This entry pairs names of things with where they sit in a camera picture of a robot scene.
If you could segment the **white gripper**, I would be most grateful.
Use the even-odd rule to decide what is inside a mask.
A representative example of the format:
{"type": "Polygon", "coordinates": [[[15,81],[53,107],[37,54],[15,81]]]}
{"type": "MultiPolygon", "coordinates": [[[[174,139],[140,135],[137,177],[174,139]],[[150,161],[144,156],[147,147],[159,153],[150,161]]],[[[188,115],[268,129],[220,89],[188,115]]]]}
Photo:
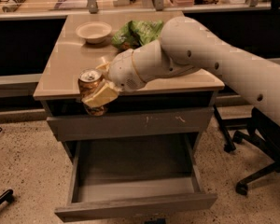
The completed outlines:
{"type": "Polygon", "coordinates": [[[140,78],[134,67],[132,49],[118,54],[111,63],[101,63],[96,69],[102,72],[104,78],[109,78],[112,82],[103,81],[93,93],[82,99],[82,102],[88,107],[103,106],[117,99],[119,89],[115,84],[122,91],[127,92],[137,91],[146,86],[146,82],[140,78]]]}

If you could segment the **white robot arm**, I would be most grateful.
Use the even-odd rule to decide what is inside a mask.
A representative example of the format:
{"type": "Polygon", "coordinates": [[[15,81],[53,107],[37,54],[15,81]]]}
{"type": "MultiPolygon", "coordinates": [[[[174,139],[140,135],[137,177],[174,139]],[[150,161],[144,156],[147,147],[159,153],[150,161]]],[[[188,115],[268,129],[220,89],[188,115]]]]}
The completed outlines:
{"type": "Polygon", "coordinates": [[[82,102],[95,108],[119,94],[137,91],[157,78],[183,76],[205,69],[280,126],[280,64],[238,49],[218,38],[198,21],[175,17],[158,39],[117,55],[88,76],[105,78],[82,102]]]}

